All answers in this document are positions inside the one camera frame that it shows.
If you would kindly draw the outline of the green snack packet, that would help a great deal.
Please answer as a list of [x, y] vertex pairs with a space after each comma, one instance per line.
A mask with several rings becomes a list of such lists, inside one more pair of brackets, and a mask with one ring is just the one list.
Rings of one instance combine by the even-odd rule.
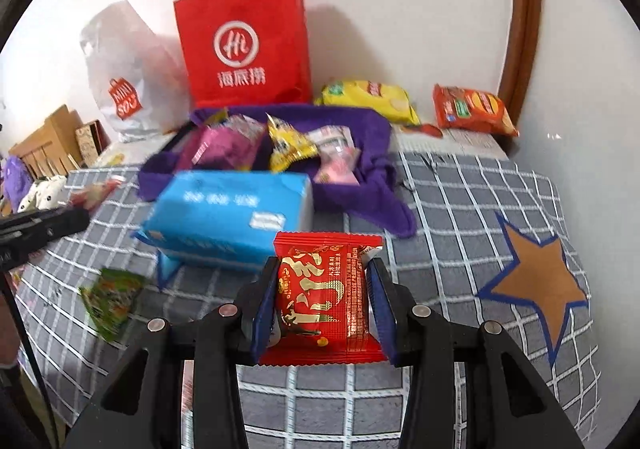
[[79, 289], [86, 311], [105, 342], [119, 340], [145, 283], [145, 277], [137, 273], [102, 268], [91, 287]]

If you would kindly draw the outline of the magenta snack packet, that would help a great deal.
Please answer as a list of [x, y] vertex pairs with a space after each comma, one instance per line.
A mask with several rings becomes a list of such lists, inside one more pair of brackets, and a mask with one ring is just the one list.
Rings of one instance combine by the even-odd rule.
[[198, 128], [179, 153], [176, 169], [251, 170], [265, 135], [264, 125], [247, 134], [224, 125]]

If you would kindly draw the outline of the yellow snack packet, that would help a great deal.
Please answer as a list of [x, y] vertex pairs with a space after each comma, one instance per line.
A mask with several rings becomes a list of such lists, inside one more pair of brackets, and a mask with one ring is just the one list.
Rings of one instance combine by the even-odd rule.
[[267, 115], [267, 120], [272, 142], [271, 172], [285, 172], [295, 162], [319, 155], [318, 146], [291, 124], [271, 115]]

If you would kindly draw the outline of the pink snack packet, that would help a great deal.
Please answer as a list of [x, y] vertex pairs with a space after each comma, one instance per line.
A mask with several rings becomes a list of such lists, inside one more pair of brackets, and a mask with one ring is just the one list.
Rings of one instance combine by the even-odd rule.
[[358, 186], [354, 169], [359, 155], [360, 150], [354, 146], [334, 146], [321, 151], [321, 165], [314, 175], [314, 182]]
[[71, 193], [68, 201], [71, 206], [93, 212], [121, 185], [122, 180], [116, 177], [89, 184], [89, 186]]

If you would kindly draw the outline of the white red snack packet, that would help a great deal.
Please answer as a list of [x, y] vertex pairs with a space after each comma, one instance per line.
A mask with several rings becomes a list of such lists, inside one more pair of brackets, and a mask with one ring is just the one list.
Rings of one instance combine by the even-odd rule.
[[306, 132], [305, 136], [320, 153], [329, 154], [336, 149], [354, 147], [352, 133], [347, 126], [326, 125]]

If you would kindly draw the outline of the white plush toy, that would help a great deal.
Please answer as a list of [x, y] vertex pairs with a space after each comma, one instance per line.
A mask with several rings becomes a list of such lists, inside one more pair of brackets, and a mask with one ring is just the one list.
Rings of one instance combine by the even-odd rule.
[[22, 198], [17, 212], [27, 212], [28, 210], [43, 210], [58, 207], [58, 197], [66, 183], [66, 178], [55, 175], [50, 178], [39, 178], [32, 183], [32, 187]]

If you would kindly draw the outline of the wooden furniture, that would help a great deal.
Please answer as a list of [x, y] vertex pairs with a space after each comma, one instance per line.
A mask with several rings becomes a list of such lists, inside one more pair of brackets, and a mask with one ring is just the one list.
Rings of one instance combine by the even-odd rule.
[[23, 162], [32, 178], [51, 178], [91, 166], [110, 143], [99, 120], [82, 123], [75, 110], [61, 105], [9, 154]]

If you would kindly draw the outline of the white plastic Miniso bag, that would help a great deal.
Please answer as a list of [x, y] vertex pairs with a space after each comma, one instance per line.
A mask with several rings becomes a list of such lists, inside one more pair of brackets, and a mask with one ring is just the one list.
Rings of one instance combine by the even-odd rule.
[[80, 48], [96, 106], [120, 141], [162, 135], [186, 121], [186, 74], [128, 1], [94, 16]]

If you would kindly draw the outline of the blue tissue pack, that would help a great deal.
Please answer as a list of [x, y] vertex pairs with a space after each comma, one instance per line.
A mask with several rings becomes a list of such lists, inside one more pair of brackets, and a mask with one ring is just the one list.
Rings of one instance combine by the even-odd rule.
[[134, 232], [171, 259], [195, 266], [258, 270], [277, 233], [309, 231], [314, 197], [299, 172], [180, 172]]

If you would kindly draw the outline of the purple cloth storage bin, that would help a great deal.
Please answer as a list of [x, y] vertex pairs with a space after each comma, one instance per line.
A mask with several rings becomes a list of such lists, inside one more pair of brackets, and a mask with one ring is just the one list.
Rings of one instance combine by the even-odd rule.
[[[197, 109], [163, 149], [150, 156], [138, 170], [138, 197], [152, 202], [174, 178], [180, 151], [176, 143], [184, 137], [193, 138], [205, 121], [214, 115], [213, 108]], [[300, 132], [323, 126], [345, 126], [360, 150], [355, 176], [356, 186], [337, 183], [314, 185], [314, 208], [319, 212], [344, 212], [369, 221], [376, 227], [410, 238], [416, 234], [416, 217], [408, 205], [396, 195], [396, 169], [390, 156], [390, 123], [371, 109], [349, 106], [319, 106], [311, 104], [274, 104], [232, 106], [231, 115], [244, 114], [265, 123], [269, 115], [285, 120]]]

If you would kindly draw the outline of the red paper shopping bag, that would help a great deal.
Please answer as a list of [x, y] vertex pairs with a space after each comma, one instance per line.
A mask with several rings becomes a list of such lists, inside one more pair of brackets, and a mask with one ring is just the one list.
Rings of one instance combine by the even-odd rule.
[[174, 9], [197, 108], [311, 102], [304, 0], [176, 0]]

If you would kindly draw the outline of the orange chips bag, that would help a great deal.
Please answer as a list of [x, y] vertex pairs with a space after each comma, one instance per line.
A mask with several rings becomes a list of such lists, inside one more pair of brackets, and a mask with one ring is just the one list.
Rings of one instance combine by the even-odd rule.
[[432, 97], [440, 128], [509, 137], [520, 135], [502, 100], [490, 92], [436, 84]]

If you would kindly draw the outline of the yellow chips bag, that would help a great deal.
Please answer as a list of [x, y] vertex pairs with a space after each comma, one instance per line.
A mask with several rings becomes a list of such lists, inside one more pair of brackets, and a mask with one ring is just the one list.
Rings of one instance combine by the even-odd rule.
[[392, 124], [412, 126], [421, 123], [404, 88], [370, 80], [337, 80], [322, 88], [314, 105], [371, 109]]

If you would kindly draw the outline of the brown wooden door frame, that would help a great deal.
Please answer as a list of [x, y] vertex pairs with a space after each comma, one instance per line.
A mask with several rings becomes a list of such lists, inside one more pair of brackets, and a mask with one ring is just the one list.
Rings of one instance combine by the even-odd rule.
[[536, 57], [542, 0], [512, 0], [506, 58], [498, 96], [511, 120], [518, 123]]

